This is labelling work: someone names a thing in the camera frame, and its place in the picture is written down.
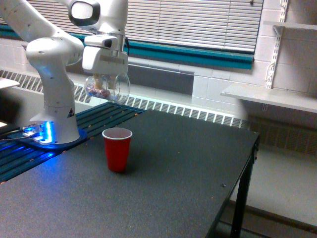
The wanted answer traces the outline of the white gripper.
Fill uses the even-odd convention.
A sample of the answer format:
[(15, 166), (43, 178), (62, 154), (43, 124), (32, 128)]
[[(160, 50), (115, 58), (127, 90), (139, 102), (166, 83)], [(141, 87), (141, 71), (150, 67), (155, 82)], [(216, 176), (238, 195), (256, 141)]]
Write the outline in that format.
[(86, 73), (94, 74), (95, 88), (103, 89), (103, 76), (110, 75), (108, 89), (115, 90), (116, 76), (127, 74), (128, 55), (123, 51), (122, 35), (91, 35), (84, 39), (82, 67)]

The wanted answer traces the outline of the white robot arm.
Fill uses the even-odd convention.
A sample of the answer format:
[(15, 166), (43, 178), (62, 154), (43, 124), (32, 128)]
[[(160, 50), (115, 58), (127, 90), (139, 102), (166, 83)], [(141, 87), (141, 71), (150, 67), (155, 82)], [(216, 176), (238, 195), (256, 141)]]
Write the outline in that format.
[(44, 109), (23, 135), (42, 145), (79, 139), (74, 84), (66, 67), (82, 63), (90, 76), (88, 95), (124, 104), (130, 94), (128, 55), (124, 51), (128, 16), (126, 0), (64, 0), (70, 21), (89, 31), (83, 41), (46, 20), (25, 0), (3, 0), (1, 18), (27, 42), (26, 57), (44, 88)]

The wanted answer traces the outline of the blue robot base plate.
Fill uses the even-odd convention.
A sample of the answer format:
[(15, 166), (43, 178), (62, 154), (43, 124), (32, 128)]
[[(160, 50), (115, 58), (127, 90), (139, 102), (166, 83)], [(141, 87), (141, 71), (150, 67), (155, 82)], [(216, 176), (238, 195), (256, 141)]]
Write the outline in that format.
[(53, 151), (61, 151), (61, 150), (68, 150), (71, 149), (83, 142), (87, 139), (87, 133), (84, 130), (78, 129), (79, 131), (79, 138), (73, 142), (69, 143), (55, 143), (49, 140), (44, 140), (42, 137), (42, 133), (34, 133), (32, 131), (28, 132), (17, 132), (8, 135), (9, 139), (16, 139), (18, 142), (22, 144), (29, 145), (31, 147), (43, 150), (53, 150)]

